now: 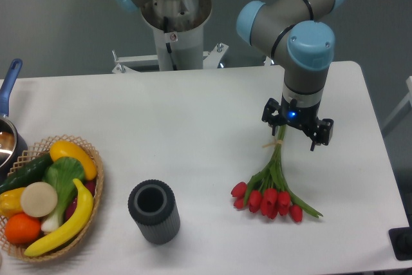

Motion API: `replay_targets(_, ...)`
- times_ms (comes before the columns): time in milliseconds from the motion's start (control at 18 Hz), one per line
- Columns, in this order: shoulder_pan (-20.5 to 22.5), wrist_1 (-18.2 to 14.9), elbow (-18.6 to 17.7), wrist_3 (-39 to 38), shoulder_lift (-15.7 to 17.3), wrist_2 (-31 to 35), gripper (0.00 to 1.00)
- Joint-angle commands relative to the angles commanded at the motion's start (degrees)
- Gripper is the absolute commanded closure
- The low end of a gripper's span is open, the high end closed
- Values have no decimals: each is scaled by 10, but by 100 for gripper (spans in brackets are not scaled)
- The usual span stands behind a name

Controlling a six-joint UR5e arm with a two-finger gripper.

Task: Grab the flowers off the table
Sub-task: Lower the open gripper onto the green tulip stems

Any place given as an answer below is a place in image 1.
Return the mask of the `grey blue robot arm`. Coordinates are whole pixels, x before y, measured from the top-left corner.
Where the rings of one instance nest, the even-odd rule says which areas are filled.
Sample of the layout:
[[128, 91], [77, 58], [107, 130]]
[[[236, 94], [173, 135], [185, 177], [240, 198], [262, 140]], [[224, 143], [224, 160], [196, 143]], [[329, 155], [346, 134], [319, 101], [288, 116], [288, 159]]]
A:
[[[203, 68], [203, 26], [211, 0], [115, 0], [124, 10], [139, 10], [152, 28], [162, 71]], [[266, 103], [262, 119], [273, 130], [301, 130], [313, 146], [328, 145], [332, 119], [319, 119], [335, 36], [321, 19], [344, 0], [252, 1], [238, 15], [236, 31], [285, 70], [282, 98]]]

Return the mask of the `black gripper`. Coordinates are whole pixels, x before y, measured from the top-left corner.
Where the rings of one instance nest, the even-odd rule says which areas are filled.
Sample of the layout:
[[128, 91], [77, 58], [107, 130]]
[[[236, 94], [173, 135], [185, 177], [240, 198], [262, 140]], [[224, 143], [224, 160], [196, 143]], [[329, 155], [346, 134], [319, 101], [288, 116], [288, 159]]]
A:
[[308, 108], [290, 106], [286, 99], [281, 99], [281, 105], [277, 100], [269, 98], [261, 120], [272, 129], [272, 136], [275, 136], [279, 126], [287, 125], [299, 129], [310, 136], [312, 144], [310, 151], [314, 151], [316, 146], [328, 146], [333, 136], [333, 120], [317, 117], [320, 102]]

